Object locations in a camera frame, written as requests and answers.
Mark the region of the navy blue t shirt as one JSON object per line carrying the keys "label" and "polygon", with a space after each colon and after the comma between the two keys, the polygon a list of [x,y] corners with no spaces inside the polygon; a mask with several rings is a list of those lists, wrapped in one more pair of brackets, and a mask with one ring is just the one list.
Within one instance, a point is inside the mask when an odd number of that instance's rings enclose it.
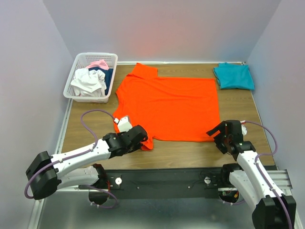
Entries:
{"label": "navy blue t shirt", "polygon": [[89,71],[93,71],[93,70],[101,70],[104,74],[105,74],[105,84],[106,84],[106,89],[105,89],[105,95],[108,94],[109,92],[109,88],[110,88],[110,84],[111,84],[111,79],[112,79],[112,74],[113,74],[113,69],[102,69],[100,67],[92,67],[89,68]]}

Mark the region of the pink t shirt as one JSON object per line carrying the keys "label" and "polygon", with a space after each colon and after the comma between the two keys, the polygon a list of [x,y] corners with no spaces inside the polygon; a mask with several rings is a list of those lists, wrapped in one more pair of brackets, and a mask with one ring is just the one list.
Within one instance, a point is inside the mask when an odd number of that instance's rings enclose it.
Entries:
{"label": "pink t shirt", "polygon": [[86,66],[86,69],[89,71],[97,69],[109,70],[109,66],[105,60],[99,60],[91,62],[88,66]]}

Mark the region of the white plastic laundry basket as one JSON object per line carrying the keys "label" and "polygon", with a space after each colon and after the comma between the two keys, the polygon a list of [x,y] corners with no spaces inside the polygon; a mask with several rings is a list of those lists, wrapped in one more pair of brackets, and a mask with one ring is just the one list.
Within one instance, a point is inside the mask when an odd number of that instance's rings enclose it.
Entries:
{"label": "white plastic laundry basket", "polygon": [[[113,69],[112,77],[110,80],[110,86],[108,89],[108,94],[103,97],[92,97],[92,96],[76,96],[74,89],[71,86],[72,78],[75,75],[77,69],[84,68],[88,66],[91,62],[105,60],[110,69]],[[118,56],[114,53],[107,52],[82,52],[76,55],[73,65],[71,67],[66,85],[64,87],[63,95],[68,99],[80,103],[107,103],[112,92],[113,81],[115,78],[115,72],[118,62]]]}

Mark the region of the aluminium extrusion frame rail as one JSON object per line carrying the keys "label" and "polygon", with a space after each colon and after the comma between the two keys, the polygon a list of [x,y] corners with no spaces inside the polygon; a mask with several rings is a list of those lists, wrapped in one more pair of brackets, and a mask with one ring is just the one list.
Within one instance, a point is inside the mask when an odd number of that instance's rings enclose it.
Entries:
{"label": "aluminium extrusion frame rail", "polygon": [[[67,109],[58,135],[55,153],[81,146],[81,143],[89,143],[94,140],[84,127],[81,127],[80,115],[86,110],[100,108],[113,112],[118,106],[118,99],[115,91],[123,81],[127,73],[131,72],[137,62],[118,62],[114,78],[112,94],[109,102],[103,103],[80,103],[68,101]],[[213,68],[218,62],[142,62],[142,64],[158,68],[160,76],[164,77],[193,77],[193,78],[215,78]],[[250,91],[233,89],[232,91],[220,91],[217,85],[220,117],[223,119],[240,118],[253,119],[261,122],[257,111],[253,95]],[[89,114],[85,119],[86,123],[96,131],[96,134],[105,134],[114,129],[109,124],[109,118],[101,112]],[[267,143],[266,134],[261,127],[250,126],[253,133],[248,137],[253,137],[254,143],[258,143],[256,149],[263,153],[269,151],[271,143]],[[229,156],[221,156],[216,153],[216,148],[212,143],[195,142],[169,142],[156,140],[155,148],[152,151],[137,151],[129,156],[123,156],[114,160],[107,160],[103,166],[110,169],[110,172],[155,172],[165,174],[165,172],[199,172],[201,174],[209,171],[220,172],[221,164],[233,162]]]}

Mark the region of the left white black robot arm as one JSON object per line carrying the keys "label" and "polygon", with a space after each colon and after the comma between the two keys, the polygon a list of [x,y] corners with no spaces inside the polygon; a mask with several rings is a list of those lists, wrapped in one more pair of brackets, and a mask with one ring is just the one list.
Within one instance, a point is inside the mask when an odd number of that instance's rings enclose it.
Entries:
{"label": "left white black robot arm", "polygon": [[147,139],[145,129],[136,125],[125,132],[108,133],[101,139],[95,137],[94,143],[63,154],[40,152],[26,170],[28,183],[24,195],[35,200],[49,197],[59,189],[64,183],[63,177],[69,173],[97,161],[134,152]]}

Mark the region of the white crumpled t shirt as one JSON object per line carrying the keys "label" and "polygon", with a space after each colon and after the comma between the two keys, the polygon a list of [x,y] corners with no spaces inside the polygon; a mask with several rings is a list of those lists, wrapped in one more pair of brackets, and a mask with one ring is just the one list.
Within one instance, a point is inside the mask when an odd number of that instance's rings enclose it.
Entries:
{"label": "white crumpled t shirt", "polygon": [[77,69],[70,83],[76,96],[104,97],[107,89],[101,70]]}

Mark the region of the orange t shirt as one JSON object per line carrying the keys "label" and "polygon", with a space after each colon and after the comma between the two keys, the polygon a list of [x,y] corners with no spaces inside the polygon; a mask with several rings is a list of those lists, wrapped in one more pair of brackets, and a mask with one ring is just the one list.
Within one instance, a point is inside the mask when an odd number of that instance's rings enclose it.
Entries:
{"label": "orange t shirt", "polygon": [[158,69],[137,63],[116,91],[114,117],[128,116],[153,141],[211,142],[207,132],[220,123],[215,79],[159,77]]}

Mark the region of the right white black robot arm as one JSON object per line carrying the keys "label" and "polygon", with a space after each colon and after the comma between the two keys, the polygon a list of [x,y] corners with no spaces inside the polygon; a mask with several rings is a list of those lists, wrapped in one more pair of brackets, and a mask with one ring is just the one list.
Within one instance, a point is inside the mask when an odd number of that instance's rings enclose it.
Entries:
{"label": "right white black robot arm", "polygon": [[246,123],[246,120],[226,120],[207,131],[216,147],[235,160],[234,164],[223,165],[219,181],[225,187],[237,189],[252,210],[256,229],[292,229],[296,201],[278,187],[261,163],[261,154],[250,141],[244,140]]}

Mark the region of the teal t shirt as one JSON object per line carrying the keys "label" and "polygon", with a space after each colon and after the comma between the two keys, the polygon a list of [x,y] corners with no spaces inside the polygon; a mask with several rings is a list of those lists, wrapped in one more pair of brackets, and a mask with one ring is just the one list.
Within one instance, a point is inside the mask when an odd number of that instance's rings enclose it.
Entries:
{"label": "teal t shirt", "polygon": [[255,89],[248,65],[232,63],[219,63],[213,69],[220,89],[243,89],[253,91]]}

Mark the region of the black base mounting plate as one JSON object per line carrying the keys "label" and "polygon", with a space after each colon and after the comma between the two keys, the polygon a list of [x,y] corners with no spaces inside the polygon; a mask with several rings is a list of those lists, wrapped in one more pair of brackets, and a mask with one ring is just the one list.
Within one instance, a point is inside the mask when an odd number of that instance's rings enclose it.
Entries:
{"label": "black base mounting plate", "polygon": [[214,198],[240,202],[241,195],[223,181],[221,168],[105,170],[93,187],[118,199]]}

